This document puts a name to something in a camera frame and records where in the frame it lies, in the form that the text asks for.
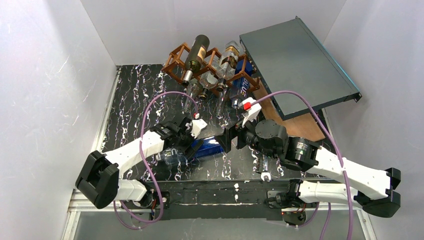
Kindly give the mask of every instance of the gold bottle label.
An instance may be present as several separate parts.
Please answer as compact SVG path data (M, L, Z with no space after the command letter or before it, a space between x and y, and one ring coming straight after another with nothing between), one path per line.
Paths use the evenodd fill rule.
M234 53L234 55L236 55L236 56L238 56L239 55L239 51L235 48L235 47L233 47L233 46L229 46L229 47L227 47L226 49L225 49L225 51L227 52L227 51L231 51L231 52L233 52Z
M206 50L203 46L200 47L199 52L197 53L197 56L201 59L201 62L203 62L206 56Z

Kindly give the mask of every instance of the dark green wine bottle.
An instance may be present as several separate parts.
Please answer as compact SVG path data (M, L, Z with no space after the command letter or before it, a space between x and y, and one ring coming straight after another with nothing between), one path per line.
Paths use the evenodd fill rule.
M187 87L193 73L197 73L202 67L208 48L209 38L202 34L198 35L191 46L187 59L185 60L185 75L182 79L183 86Z

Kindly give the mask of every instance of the gray floor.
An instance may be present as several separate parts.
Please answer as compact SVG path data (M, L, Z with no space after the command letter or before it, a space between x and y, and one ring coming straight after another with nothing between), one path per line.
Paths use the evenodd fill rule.
M120 212L123 220L130 223L130 216ZM130 230L122 226L114 212L82 212L75 240L318 240L327 211L320 210L306 227L293 229L284 222L264 219L178 219L159 221L144 230ZM353 240L364 240L359 219L355 214ZM333 210L326 240L346 239L349 214L345 210Z

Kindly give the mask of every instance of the wooden wine rack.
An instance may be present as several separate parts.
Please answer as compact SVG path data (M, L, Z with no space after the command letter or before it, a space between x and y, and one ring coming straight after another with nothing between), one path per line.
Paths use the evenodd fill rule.
M179 47L175 48L172 52L169 53L169 57L168 60L165 63L165 66L162 68L162 72L168 74L171 78L173 78L175 81L178 82L178 84L181 84L183 81L183 77L186 74L186 67L185 67L185 59L181 59L181 56L183 54L184 51L186 51L187 53L190 52L190 47L187 46L187 43L183 43L181 44ZM197 79L197 81L200 80L200 77L202 74L210 71L212 72L216 78L217 77L217 70L212 66L212 63L214 62L214 57L218 57L221 58L221 53L218 51L218 49L216 47L212 48L211 50L206 52L205 55L205 59L207 57L210 56L209 62L205 62L203 61L202 63L202 68L193 74L193 77ZM245 72L245 67L247 62L249 61L248 56L246 54L243 54L241 56L238 57L238 62L243 61L243 65L241 67L241 71L237 74L235 74L230 80L226 81L226 84L228 85L228 87L232 87L233 84L232 82L236 79L239 78L246 78L249 83L250 83L250 88L247 90L247 92L253 92L258 90L261 86L260 86L260 78L258 77L256 80L253 79L251 76L249 76L246 72ZM182 75L181 77L178 77L176 74L174 74L173 70L176 67L180 67L182 68ZM210 89L211 92L213 92L216 96L219 96L219 92L216 90L216 87Z

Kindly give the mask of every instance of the wooden slat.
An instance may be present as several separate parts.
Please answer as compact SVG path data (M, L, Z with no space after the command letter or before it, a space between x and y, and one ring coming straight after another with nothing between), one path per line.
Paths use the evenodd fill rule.
M260 82L259 85L260 88L253 92L256 99L260 99L268 94L262 82ZM265 118L272 119L276 123L285 126L287 128L287 134L289 135L303 137L311 141L319 141L325 138L323 132L310 113L283 121L270 99L260 102L260 106L262 107L262 113Z

